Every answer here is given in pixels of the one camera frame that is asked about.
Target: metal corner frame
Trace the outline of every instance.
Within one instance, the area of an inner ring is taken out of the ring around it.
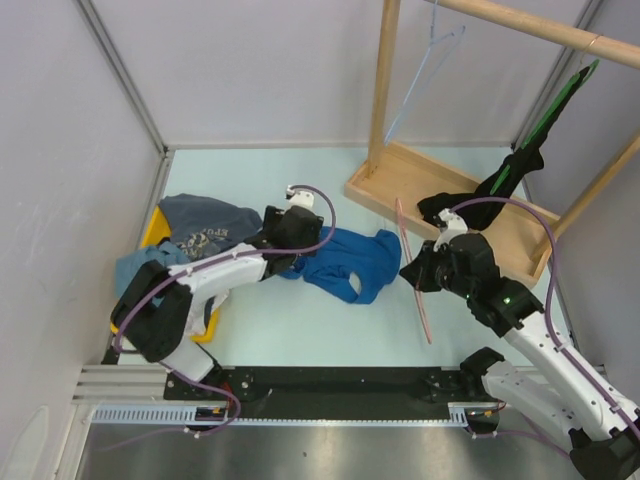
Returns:
[[[151,189],[151,193],[147,200],[147,205],[145,206],[144,218],[140,222],[140,230],[138,231],[138,236],[136,238],[136,246],[140,245],[140,242],[144,237],[145,230],[147,229],[147,225],[151,221],[153,211],[162,198],[164,187],[167,185],[167,180],[169,179],[169,172],[171,171],[171,165],[173,163],[174,155],[175,150],[167,150],[162,155],[160,163],[158,164],[155,179],[153,181],[153,188]]]
[[[583,30],[588,30],[589,28],[591,28],[597,21],[598,17],[602,14],[605,4],[606,0],[587,0],[585,7],[578,17],[576,27]],[[538,122],[542,119],[546,108],[553,101],[553,95],[556,88],[569,71],[569,68],[572,66],[574,60],[582,54],[583,52],[574,50],[569,47],[564,47],[562,49],[556,60],[556,63],[554,64],[551,72],[549,73],[549,76],[547,77],[544,86],[540,90],[540,94],[538,95],[537,100],[531,106],[529,114],[526,116],[524,123],[520,126],[518,134],[512,143],[513,150],[522,145],[522,143],[529,136],[529,134],[531,134]],[[527,184],[526,178],[522,181],[522,185],[524,187],[527,200],[533,202],[531,191],[529,185]],[[557,286],[556,294],[558,296],[558,302],[560,303],[560,309],[562,310],[565,322],[567,323],[567,328],[569,329],[571,340],[573,341],[575,347],[579,350],[580,348],[577,342],[576,335],[574,334],[574,328],[571,323],[571,318],[569,315],[567,315],[567,307],[562,292],[562,286],[559,284]]]
[[[95,410],[95,405],[72,405],[67,432],[54,463],[51,480],[76,480]]]
[[[115,43],[111,39],[107,27],[100,18],[95,5],[91,0],[74,0],[77,5],[80,15],[83,17],[87,28],[93,35],[98,47],[100,48],[105,60],[107,61],[109,68],[116,77],[116,80],[120,84],[124,95],[127,97],[131,108],[136,116],[140,119],[143,127],[145,128],[149,139],[153,143],[154,147],[160,155],[164,155],[167,152],[160,131],[153,120],[149,109],[142,99],[140,91],[136,87],[127,67],[122,61],[122,57],[118,53]]]

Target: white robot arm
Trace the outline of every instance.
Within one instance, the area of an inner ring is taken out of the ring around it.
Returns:
[[[115,329],[154,287],[174,279],[162,289],[159,306],[149,302],[135,313],[125,336],[148,362],[162,363],[191,381],[202,380],[219,365],[188,331],[208,316],[209,300],[214,298],[215,308],[229,290],[285,271],[296,260],[296,250],[311,250],[319,243],[324,219],[312,211],[313,194],[288,188],[287,199],[287,210],[267,207],[262,230],[232,250],[169,268],[145,263],[111,314]]]
[[[461,365],[494,398],[512,405],[571,450],[585,478],[623,479],[640,467],[638,406],[611,386],[564,338],[521,283],[500,275],[493,252],[464,220],[443,210],[441,235],[424,242],[400,271],[423,292],[451,291],[476,319],[521,352],[550,388],[528,379],[500,354],[482,349]]]

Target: metal table surface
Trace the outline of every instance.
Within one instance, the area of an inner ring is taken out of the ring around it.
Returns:
[[[526,430],[508,411],[504,428]],[[98,452],[157,429],[93,425],[78,480],[578,480],[571,463],[536,442],[472,440],[460,428],[237,426],[193,440],[161,434]]]

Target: wooden rod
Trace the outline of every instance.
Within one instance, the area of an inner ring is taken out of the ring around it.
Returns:
[[[439,0],[439,6],[640,69],[640,47],[487,0]]]
[[[600,174],[593,179],[591,184],[582,192],[578,199],[573,202],[573,205],[569,207],[567,213],[565,213],[560,220],[553,225],[553,233],[556,238],[560,237],[569,226],[576,221],[580,214],[589,206],[589,204],[598,196],[607,184],[614,179],[614,177],[620,173],[620,170],[629,163],[638,152],[640,151],[640,131],[638,131],[631,142],[629,142],[615,157]],[[545,253],[549,248],[549,239],[545,236],[544,240],[536,247],[533,258]]]
[[[384,118],[387,111],[399,14],[400,0],[384,1],[380,26],[380,46],[378,47],[378,66],[376,67],[376,89],[373,96],[371,133],[369,135],[369,153],[367,155],[367,176],[378,168],[380,153],[384,146]]]

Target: light blue cloth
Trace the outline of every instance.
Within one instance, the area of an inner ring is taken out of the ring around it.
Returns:
[[[116,260],[115,272],[116,296],[118,298],[122,297],[127,290],[131,280],[138,273],[138,269],[151,260],[157,260],[165,267],[189,263],[189,257],[171,242],[162,242],[158,246],[141,248],[137,252],[119,258]]]

